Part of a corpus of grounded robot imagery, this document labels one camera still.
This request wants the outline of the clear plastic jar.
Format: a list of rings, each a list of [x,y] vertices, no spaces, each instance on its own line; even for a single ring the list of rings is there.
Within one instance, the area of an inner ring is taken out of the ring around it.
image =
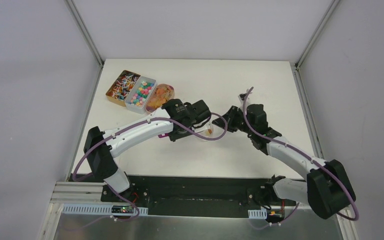
[[[200,142],[207,142],[207,138],[212,139],[216,137],[214,134],[214,126],[210,121],[205,124],[199,124],[194,128],[194,132],[198,134],[198,136],[195,137]]]

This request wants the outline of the magenta plastic scoop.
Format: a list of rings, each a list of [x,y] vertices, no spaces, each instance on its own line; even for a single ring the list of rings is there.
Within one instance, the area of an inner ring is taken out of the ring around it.
[[[166,138],[166,137],[169,137],[169,133],[159,134],[158,137],[159,137],[159,138]]]

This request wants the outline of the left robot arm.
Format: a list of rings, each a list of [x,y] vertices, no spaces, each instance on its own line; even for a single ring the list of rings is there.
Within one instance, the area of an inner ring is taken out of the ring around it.
[[[100,130],[91,128],[83,147],[92,175],[107,183],[120,202],[132,198],[132,184],[127,174],[115,163],[115,158],[129,148],[161,135],[174,142],[190,136],[211,117],[211,111],[203,100],[195,103],[170,99],[140,120],[123,127]]]

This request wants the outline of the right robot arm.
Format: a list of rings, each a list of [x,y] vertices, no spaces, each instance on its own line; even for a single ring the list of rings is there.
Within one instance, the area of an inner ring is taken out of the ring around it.
[[[328,219],[348,206],[354,206],[356,194],[341,162],[312,158],[308,153],[289,144],[282,134],[269,126],[262,104],[251,104],[243,111],[232,106],[212,124],[228,132],[247,134],[252,145],[297,172],[303,181],[273,176],[265,184],[263,200],[276,205],[283,199],[309,205],[322,219]]]

